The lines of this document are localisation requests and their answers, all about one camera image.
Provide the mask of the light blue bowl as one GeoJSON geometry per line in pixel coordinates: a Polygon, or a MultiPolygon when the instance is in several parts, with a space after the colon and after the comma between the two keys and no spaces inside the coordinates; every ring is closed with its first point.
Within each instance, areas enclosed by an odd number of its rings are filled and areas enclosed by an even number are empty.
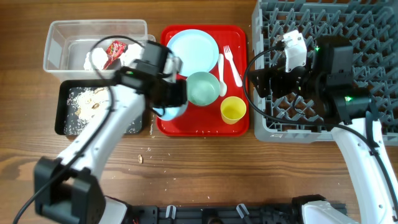
{"type": "Polygon", "coordinates": [[[187,107],[188,107],[188,101],[186,101],[185,104],[178,107],[168,107],[165,109],[165,111],[163,111],[162,108],[154,108],[154,111],[160,114],[159,118],[161,120],[171,121],[183,115],[187,107]]]}

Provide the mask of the white napkin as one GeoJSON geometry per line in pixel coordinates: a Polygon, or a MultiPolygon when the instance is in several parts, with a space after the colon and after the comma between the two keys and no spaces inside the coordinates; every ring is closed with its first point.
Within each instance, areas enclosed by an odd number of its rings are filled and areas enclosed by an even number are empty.
{"type": "Polygon", "coordinates": [[[119,57],[121,65],[130,67],[136,59],[141,59],[142,51],[144,50],[139,44],[129,44],[127,49],[119,57]]]}
{"type": "Polygon", "coordinates": [[[98,70],[103,70],[108,61],[108,55],[105,52],[105,50],[102,48],[95,48],[93,51],[88,52],[86,54],[85,62],[83,65],[84,70],[92,70],[93,69],[91,62],[90,62],[90,54],[92,54],[91,59],[95,65],[95,67],[98,70]]]}

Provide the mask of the red snack wrapper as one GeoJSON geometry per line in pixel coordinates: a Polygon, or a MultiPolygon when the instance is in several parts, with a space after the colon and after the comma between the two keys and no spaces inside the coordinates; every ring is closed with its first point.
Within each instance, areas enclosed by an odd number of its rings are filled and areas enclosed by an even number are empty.
{"type": "Polygon", "coordinates": [[[118,59],[127,48],[127,44],[114,40],[111,45],[106,49],[108,60],[105,63],[103,70],[106,70],[116,59],[118,59]]]}

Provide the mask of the rice and food leftovers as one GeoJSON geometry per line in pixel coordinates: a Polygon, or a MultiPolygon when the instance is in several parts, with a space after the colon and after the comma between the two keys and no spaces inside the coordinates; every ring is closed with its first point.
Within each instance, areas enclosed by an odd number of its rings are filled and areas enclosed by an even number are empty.
{"type": "Polygon", "coordinates": [[[70,88],[66,101],[64,133],[68,136],[79,135],[97,114],[108,107],[108,103],[107,87],[70,88]]]}

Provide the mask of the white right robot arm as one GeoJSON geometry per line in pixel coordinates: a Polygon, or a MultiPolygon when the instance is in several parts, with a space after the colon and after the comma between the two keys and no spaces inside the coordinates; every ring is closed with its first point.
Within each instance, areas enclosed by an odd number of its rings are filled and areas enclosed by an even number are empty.
{"type": "Polygon", "coordinates": [[[316,40],[313,63],[244,71],[256,90],[280,96],[296,91],[313,100],[323,122],[292,121],[266,114],[252,101],[261,116],[290,125],[321,126],[337,143],[356,193],[363,223],[397,223],[397,177],[382,139],[379,111],[367,88],[354,86],[353,45],[349,39],[325,35],[316,40]]]}

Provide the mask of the yellow cup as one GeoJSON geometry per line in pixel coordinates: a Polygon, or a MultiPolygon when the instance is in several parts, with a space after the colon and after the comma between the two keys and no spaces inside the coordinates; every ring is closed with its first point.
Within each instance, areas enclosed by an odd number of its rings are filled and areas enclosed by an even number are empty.
{"type": "Polygon", "coordinates": [[[247,106],[241,98],[230,96],[220,105],[221,118],[226,124],[235,124],[246,114],[247,106]]]}

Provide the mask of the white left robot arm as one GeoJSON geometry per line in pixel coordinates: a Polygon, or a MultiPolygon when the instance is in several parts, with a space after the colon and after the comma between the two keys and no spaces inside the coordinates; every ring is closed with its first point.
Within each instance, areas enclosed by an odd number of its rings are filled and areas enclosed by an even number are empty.
{"type": "Polygon", "coordinates": [[[105,196],[99,180],[127,127],[145,109],[161,117],[185,105],[187,84],[178,80],[182,61],[164,45],[147,41],[133,67],[101,77],[109,101],[56,159],[42,157],[34,167],[34,194],[14,218],[33,203],[36,214],[59,223],[139,223],[132,205],[105,196]]]}

